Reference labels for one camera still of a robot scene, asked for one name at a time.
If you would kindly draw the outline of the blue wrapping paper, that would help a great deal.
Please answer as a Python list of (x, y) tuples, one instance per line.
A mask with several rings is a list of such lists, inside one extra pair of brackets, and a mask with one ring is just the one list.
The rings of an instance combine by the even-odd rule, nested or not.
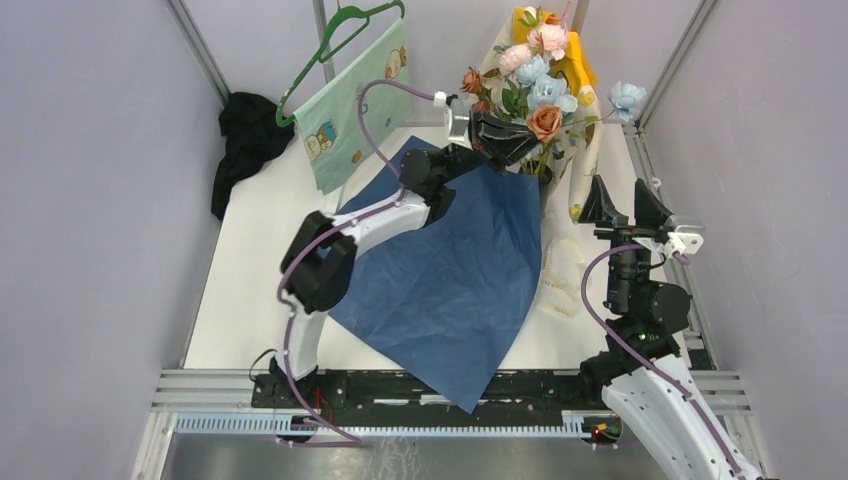
[(465, 412), (515, 341), (541, 269), (535, 177), (481, 167), (432, 225), (362, 254), (331, 318)]

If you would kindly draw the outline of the flower bunch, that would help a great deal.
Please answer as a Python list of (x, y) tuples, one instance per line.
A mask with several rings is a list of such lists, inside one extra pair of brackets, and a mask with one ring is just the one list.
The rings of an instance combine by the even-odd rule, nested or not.
[[(579, 34), (551, 11), (532, 6), (517, 7), (507, 23), (509, 41), (492, 47), (497, 66), (492, 78), (499, 95), (492, 100), (500, 118), (527, 126), (528, 117), (541, 104), (558, 106), (563, 113), (547, 167), (555, 177), (557, 165), (586, 148), (599, 124), (635, 119), (647, 99), (647, 89), (619, 81), (607, 94), (611, 110), (604, 113), (595, 92), (596, 77), (583, 51)], [(535, 159), (542, 144), (521, 161)]]

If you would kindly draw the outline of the orange flower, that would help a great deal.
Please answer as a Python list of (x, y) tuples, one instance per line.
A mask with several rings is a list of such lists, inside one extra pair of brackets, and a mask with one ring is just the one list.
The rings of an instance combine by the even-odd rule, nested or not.
[(484, 86), (483, 76), (473, 67), (463, 75), (461, 91), (472, 97), (472, 108), (477, 112), (490, 113), (493, 102), (490, 90)]

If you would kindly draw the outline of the small rust rose stem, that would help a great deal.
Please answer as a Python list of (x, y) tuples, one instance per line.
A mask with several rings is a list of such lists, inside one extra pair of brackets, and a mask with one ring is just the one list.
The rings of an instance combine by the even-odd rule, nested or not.
[(556, 138), (562, 128), (563, 113), (556, 105), (541, 104), (527, 119), (527, 127), (542, 144), (542, 151), (535, 159), (526, 162), (523, 173), (540, 175), (553, 156)]

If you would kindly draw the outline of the cream ribbon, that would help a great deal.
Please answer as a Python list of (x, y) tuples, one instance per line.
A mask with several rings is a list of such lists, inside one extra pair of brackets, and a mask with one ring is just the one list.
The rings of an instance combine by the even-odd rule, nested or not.
[(551, 240), (543, 252), (535, 304), (546, 314), (571, 319), (582, 309), (581, 281), (587, 263), (571, 238)]

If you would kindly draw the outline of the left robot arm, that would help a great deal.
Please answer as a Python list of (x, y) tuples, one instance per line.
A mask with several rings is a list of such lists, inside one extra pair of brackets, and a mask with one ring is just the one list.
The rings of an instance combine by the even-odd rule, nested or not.
[(289, 310), (283, 340), (270, 362), (275, 392), (290, 407), (314, 394), (317, 348), (329, 311), (347, 294), (356, 260), (403, 233), (445, 216), (456, 192), (449, 182), (481, 167), (502, 173), (540, 145), (527, 126), (471, 112), (449, 116), (465, 130), (446, 146), (406, 151), (397, 165), (397, 192), (340, 216), (314, 211), (306, 216), (281, 262), (278, 301)]

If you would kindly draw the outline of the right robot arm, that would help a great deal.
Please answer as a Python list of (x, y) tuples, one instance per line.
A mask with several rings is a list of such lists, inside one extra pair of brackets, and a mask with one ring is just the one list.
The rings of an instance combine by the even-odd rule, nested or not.
[(577, 221), (609, 244), (580, 281), (582, 304), (607, 342), (580, 364), (580, 400), (609, 407), (669, 479), (762, 478), (707, 405), (674, 339), (689, 324), (691, 294), (651, 277), (655, 255), (689, 264), (704, 243), (703, 226), (675, 215), (643, 180), (628, 217), (599, 175)]

